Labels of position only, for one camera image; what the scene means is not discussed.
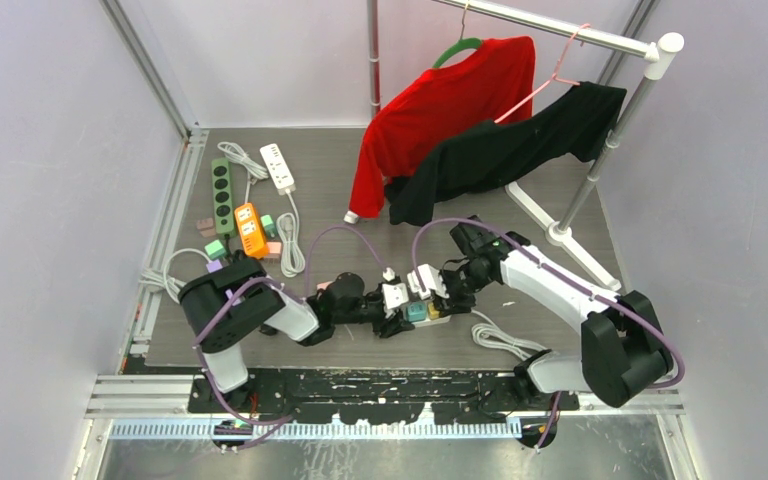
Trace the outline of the white power strip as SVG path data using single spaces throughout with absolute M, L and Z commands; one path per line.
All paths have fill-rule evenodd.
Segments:
M 409 324 L 414 328 L 423 328 L 444 325 L 451 321 L 451 316 L 429 315 L 426 314 L 423 318 L 410 319 Z

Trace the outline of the yellow plug adapter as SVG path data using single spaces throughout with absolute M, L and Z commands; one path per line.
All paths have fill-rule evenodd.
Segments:
M 427 303 L 427 318 L 429 320 L 437 320 L 440 318 L 440 312 L 435 307 L 433 302 Z

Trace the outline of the pink plug adapter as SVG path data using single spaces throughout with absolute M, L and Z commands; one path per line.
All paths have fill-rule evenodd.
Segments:
M 215 237 L 216 225 L 213 218 L 205 218 L 196 221 L 196 228 L 199 234 L 204 238 Z
M 283 252 L 283 244 L 278 241 L 269 241 L 266 243 L 267 259 L 280 259 Z

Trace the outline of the orange power strip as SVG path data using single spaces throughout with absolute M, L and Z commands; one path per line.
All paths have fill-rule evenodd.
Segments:
M 255 259 L 265 258 L 270 253 L 268 240 L 254 205 L 247 202 L 237 207 L 234 220 L 244 253 Z

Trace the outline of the purple power strip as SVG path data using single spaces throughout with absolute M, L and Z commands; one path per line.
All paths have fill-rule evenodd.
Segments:
M 220 259 L 211 260 L 206 264 L 206 269 L 209 274 L 215 273 L 224 268 L 224 264 Z

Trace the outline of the teal green plug adapter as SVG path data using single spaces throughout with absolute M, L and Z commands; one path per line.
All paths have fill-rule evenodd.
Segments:
M 221 240 L 213 240 L 204 247 L 204 252 L 210 261 L 225 258 L 228 254 L 227 248 Z

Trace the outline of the white strip with USB ports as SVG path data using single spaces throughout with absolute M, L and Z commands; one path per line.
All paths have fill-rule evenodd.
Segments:
M 296 189 L 295 179 L 279 146 L 276 143 L 268 144 L 261 147 L 259 152 L 279 194 L 292 193 Z

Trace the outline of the green power strip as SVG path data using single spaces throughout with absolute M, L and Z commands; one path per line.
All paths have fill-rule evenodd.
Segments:
M 211 161 L 211 184 L 216 233 L 220 237 L 233 237 L 236 234 L 236 224 L 233 219 L 234 202 L 230 162 L 227 158 L 216 158 Z

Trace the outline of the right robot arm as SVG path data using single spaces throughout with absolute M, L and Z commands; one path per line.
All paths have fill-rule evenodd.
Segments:
M 473 305 L 475 295 L 497 283 L 536 300 L 579 337 L 576 354 L 533 348 L 513 369 L 515 396 L 537 411 L 556 392 L 586 392 L 621 407 L 657 387 L 676 371 L 650 299 L 591 284 L 546 256 L 525 237 L 487 228 L 475 216 L 449 232 L 463 256 L 441 280 L 449 297 Z

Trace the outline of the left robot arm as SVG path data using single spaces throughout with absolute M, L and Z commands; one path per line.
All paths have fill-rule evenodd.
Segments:
M 303 346 L 330 339 L 338 325 L 368 324 L 379 338 L 415 328 L 404 312 L 407 285 L 390 269 L 373 290 L 359 275 L 344 272 L 302 298 L 267 275 L 259 260 L 245 257 L 186 283 L 178 302 L 196 335 L 194 349 L 212 398 L 229 413 L 250 403 L 242 342 L 263 326 Z

